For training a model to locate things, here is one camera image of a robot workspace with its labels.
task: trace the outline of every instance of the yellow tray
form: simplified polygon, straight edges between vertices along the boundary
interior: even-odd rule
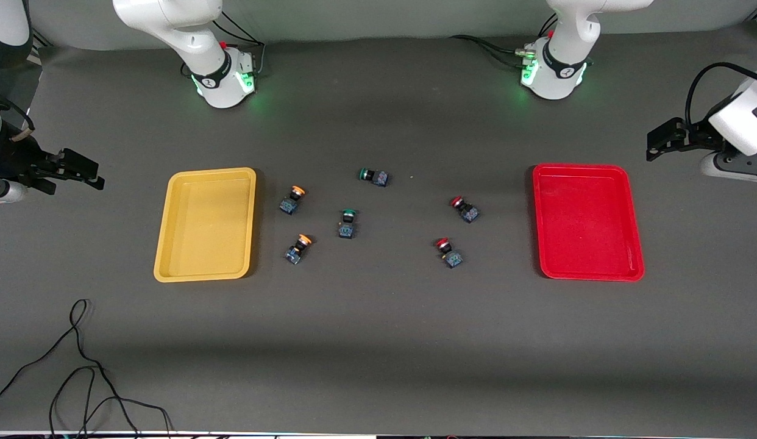
[[[154,277],[159,282],[237,279],[248,272],[251,168],[176,173],[167,185]]]

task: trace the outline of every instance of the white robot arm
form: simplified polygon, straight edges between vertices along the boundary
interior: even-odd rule
[[[32,29],[24,0],[0,0],[0,68],[22,64],[32,48]],[[18,128],[3,119],[14,111],[27,123]],[[18,202],[27,189],[48,195],[56,191],[52,180],[82,181],[102,191],[105,180],[97,175],[99,165],[69,148],[58,154],[45,152],[31,134],[35,123],[24,109],[0,95],[0,204]]]
[[[127,26],[176,51],[211,106],[229,108],[254,92],[251,55],[223,48],[205,26],[222,12],[222,0],[113,0],[113,8]]]
[[[634,11],[654,0],[546,0],[557,14],[554,36],[540,37],[525,45],[534,50],[527,59],[521,83],[545,99],[562,99],[579,83],[595,41],[601,36],[599,12]]]
[[[748,77],[737,90],[715,105],[700,122],[692,123],[693,92],[703,75],[727,67]],[[685,117],[675,117],[647,134],[647,161],[668,152],[713,151],[701,161],[701,172],[712,177],[757,181],[757,72],[730,62],[716,62],[698,74],[688,91]]]

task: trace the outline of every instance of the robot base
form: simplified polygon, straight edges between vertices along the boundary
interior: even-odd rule
[[[535,42],[526,44],[524,48],[535,50],[537,54],[540,54],[547,41],[549,41],[548,37],[542,37]],[[537,59],[534,59],[522,70],[520,83],[531,89],[539,97],[556,101],[568,97],[574,91],[574,88],[581,84],[585,69],[587,69],[587,63],[579,72],[573,72],[571,77],[560,79],[555,70],[546,64],[543,56],[538,55]]]
[[[717,154],[717,152],[713,152],[712,154],[708,154],[701,159],[700,169],[702,174],[708,175],[710,177],[730,178],[732,180],[743,180],[757,183],[757,176],[755,175],[748,175],[746,173],[732,173],[719,170],[718,167],[715,166],[715,156]]]
[[[218,87],[201,87],[197,80],[192,78],[200,96],[217,109],[228,109],[238,105],[254,92],[254,64],[251,54],[240,52],[236,48],[226,48],[225,52],[232,59],[232,64],[230,72]]]

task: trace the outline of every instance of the connector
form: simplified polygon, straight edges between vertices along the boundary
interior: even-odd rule
[[[514,55],[520,58],[535,59],[535,49],[533,48],[515,48]]]

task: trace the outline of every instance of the gray backdrop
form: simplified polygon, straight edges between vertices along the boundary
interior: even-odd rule
[[[35,27],[57,45],[97,50],[166,47],[126,27],[111,0],[30,0],[30,5]],[[656,0],[641,11],[600,17],[606,33],[711,30],[741,22],[756,6],[757,0]],[[526,35],[537,33],[552,12],[544,0],[225,0],[224,10],[270,42]]]

